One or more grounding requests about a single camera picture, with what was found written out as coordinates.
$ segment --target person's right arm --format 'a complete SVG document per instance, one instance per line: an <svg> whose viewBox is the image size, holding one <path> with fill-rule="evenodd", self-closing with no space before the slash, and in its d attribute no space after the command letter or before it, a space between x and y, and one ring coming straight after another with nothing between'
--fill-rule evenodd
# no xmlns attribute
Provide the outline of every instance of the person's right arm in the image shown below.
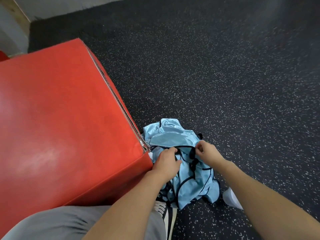
<svg viewBox="0 0 320 240"><path fill-rule="evenodd" d="M196 154L230 185L253 227L265 240L320 239L320 223L274 190L225 160L214 145L199 141Z"/></svg>

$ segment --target red object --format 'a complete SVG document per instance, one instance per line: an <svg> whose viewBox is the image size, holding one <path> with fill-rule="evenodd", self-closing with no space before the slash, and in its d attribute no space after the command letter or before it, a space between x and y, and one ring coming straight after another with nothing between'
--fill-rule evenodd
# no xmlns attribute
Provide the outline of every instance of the red object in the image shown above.
<svg viewBox="0 0 320 240"><path fill-rule="evenodd" d="M1 62L0 238L42 210L117 200L151 169L146 147L81 40Z"/></svg>
<svg viewBox="0 0 320 240"><path fill-rule="evenodd" d="M9 57L0 50L0 61L9 60Z"/></svg>

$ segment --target light blue cloth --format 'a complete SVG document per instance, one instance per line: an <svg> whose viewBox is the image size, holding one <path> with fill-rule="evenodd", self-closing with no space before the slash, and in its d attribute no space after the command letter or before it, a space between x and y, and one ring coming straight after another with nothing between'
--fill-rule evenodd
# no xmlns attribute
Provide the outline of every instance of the light blue cloth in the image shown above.
<svg viewBox="0 0 320 240"><path fill-rule="evenodd" d="M192 130L184 129L177 119L162 119L144 127L142 136L151 147L153 163L170 147L178 149L176 159L182 160L178 174L162 187L159 197L179 209L202 196L211 203L218 199L219 182L214 170L195 155L199 138Z"/></svg>

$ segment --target person's left hand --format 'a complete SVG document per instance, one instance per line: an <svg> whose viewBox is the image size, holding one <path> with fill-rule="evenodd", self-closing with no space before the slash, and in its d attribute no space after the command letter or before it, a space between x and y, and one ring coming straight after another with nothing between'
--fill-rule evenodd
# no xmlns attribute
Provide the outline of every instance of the person's left hand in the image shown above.
<svg viewBox="0 0 320 240"><path fill-rule="evenodd" d="M176 161L174 157L174 153L177 151L175 147L163 150L153 165L152 171L159 174L164 184L173 179L180 169L182 161Z"/></svg>

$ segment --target gray shorts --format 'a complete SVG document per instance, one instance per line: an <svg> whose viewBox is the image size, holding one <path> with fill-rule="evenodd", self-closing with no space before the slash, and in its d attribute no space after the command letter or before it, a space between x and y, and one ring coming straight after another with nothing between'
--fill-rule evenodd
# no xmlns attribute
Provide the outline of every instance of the gray shorts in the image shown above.
<svg viewBox="0 0 320 240"><path fill-rule="evenodd" d="M31 215L2 240L82 239L110 206L62 206ZM149 216L145 240L166 240L165 224L157 211Z"/></svg>

